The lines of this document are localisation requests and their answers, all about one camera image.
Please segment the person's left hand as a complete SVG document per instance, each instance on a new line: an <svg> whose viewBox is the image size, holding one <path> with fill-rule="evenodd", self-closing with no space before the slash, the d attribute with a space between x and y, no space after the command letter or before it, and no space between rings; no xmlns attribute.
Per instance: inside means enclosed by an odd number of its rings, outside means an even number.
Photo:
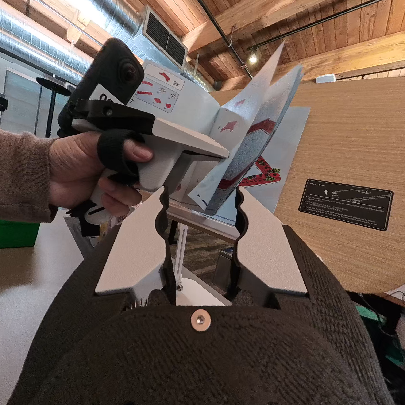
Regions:
<svg viewBox="0 0 405 405"><path fill-rule="evenodd" d="M101 202L115 217L127 215L142 195L133 187L101 178L104 166L97 154L100 133L89 131L55 140L49 149L49 204L75 208L89 199L96 185Z"/></svg>

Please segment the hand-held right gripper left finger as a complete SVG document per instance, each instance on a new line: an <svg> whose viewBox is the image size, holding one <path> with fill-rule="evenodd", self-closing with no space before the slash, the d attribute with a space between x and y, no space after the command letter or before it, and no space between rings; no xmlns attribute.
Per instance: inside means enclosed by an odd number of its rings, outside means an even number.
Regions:
<svg viewBox="0 0 405 405"><path fill-rule="evenodd" d="M95 288L98 296L129 293L146 305L153 290L163 290L176 303L176 279L165 238L168 227L168 188L160 187L120 225Z"/></svg>

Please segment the grey floor bin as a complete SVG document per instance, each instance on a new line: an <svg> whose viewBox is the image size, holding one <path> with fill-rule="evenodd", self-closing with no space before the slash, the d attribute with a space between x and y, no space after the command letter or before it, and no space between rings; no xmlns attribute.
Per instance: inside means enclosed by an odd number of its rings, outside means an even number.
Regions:
<svg viewBox="0 0 405 405"><path fill-rule="evenodd" d="M226 291L230 284L232 255L233 255L232 247L223 249L219 252L212 281L213 284L216 287L220 288L222 291Z"/></svg>

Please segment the person's left forearm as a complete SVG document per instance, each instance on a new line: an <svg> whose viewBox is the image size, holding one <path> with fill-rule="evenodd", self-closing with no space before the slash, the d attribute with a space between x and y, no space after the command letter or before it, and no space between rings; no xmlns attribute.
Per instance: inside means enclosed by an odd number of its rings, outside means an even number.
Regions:
<svg viewBox="0 0 405 405"><path fill-rule="evenodd" d="M49 223L58 208L50 205L49 150L53 139L27 132L0 132L0 218Z"/></svg>

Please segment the black round stand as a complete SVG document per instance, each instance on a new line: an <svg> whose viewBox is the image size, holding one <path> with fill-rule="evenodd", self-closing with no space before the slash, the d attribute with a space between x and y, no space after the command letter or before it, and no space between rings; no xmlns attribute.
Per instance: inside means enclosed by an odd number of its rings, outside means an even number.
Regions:
<svg viewBox="0 0 405 405"><path fill-rule="evenodd" d="M53 114L56 102L57 94L61 94L63 96L71 96L72 92L65 88L63 84L60 83L55 78L45 78L45 77L36 77L36 81L42 87L49 89L51 91L50 103L49 103L49 111L48 111L48 119L47 119L47 126L45 132L45 138L51 137L51 127L53 122Z"/></svg>

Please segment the black ceiling pipe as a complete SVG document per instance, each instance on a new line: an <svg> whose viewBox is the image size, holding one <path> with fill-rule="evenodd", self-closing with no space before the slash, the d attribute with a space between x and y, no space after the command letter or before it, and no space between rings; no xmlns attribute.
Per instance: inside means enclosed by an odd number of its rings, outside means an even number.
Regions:
<svg viewBox="0 0 405 405"><path fill-rule="evenodd" d="M211 23L213 24L213 26L216 29L217 33L220 35L220 37L226 43L228 49L236 57L236 60L237 60L237 62L239 64L240 69L244 70L245 73L247 74L247 76L249 77L249 79L252 80L254 78L252 73L250 72L250 70L247 67L246 63L241 59L241 57L239 56L239 54L237 53L237 51L235 50L235 48L232 45L232 35L233 35L233 32L234 32L235 28L231 28L231 37L230 37L230 39L228 39L225 32L220 27L220 24L218 23L218 21L216 20L216 18L214 17L213 13L210 11L210 9L206 5L206 3L203 0L198 0L198 3L200 4L202 9L204 10L205 14L207 15L207 17L209 18Z"/></svg>

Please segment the pale blue instruction booklet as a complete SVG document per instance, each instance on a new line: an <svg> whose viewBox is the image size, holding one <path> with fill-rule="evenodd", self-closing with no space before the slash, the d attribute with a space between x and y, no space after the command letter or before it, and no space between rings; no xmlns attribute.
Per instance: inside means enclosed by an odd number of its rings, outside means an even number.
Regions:
<svg viewBox="0 0 405 405"><path fill-rule="evenodd" d="M169 193L171 201L234 225L235 189L248 186L274 212L283 187L278 182L286 179L310 111L309 107L298 108L295 134L276 133L285 114L292 118L288 108L303 77L298 64L270 84L283 47L281 44L254 79L222 106L213 95L172 70L144 62L144 80L127 106L205 134L229 151L228 158L197 154L177 189ZM163 186L156 174L161 166L155 162L149 168L146 165L138 166L139 185L153 193Z"/></svg>

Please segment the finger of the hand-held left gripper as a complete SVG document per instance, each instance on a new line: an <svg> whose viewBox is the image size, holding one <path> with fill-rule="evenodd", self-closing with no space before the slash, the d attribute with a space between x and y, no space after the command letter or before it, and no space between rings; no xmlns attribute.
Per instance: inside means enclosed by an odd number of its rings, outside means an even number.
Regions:
<svg viewBox="0 0 405 405"><path fill-rule="evenodd" d="M175 144L182 145L184 150L199 155L206 155L214 158L229 157L229 151L209 136L164 119L154 119L153 135L174 142Z"/></svg>

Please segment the silver spiral ceiling duct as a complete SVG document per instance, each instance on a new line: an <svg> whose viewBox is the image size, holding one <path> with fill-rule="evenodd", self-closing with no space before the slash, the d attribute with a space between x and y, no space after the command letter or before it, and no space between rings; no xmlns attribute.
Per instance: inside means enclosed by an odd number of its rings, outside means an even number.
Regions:
<svg viewBox="0 0 405 405"><path fill-rule="evenodd" d="M1 49L46 73L53 73L66 81L78 84L93 58L71 45L50 28L60 20L96 44L98 51L110 37L122 40L142 61L149 60L174 70L188 80L213 92L211 84L188 62L183 71L174 66L142 34L144 8L136 11L126 1L66 1L78 11L77 22L66 17L56 6L46 1L22 1L30 9L30 16L14 5L18 1L1 1ZM79 26L79 17L89 24Z"/></svg>

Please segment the wooden book stand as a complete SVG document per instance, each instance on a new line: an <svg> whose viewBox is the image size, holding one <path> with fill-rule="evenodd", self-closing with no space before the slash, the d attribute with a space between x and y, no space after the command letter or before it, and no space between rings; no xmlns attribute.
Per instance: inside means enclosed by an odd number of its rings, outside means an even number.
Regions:
<svg viewBox="0 0 405 405"><path fill-rule="evenodd" d="M404 77L301 84L310 107L275 209L341 285L404 306ZM386 231L299 211L307 179L393 191Z"/></svg>

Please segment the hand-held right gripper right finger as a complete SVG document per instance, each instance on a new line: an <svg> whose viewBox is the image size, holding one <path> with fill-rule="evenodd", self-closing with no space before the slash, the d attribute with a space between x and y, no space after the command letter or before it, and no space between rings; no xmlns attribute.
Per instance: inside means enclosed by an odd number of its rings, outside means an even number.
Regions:
<svg viewBox="0 0 405 405"><path fill-rule="evenodd" d="M307 287L287 239L283 223L244 187L237 187L239 232L230 267L229 296L250 291L254 299L273 294L304 297Z"/></svg>

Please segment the duct vent grille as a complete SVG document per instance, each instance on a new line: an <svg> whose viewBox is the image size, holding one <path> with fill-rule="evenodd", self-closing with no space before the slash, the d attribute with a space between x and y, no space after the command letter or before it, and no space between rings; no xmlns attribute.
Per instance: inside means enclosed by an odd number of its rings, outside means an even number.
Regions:
<svg viewBox="0 0 405 405"><path fill-rule="evenodd" d="M144 8L142 34L174 66L184 70L188 48L149 5Z"/></svg>

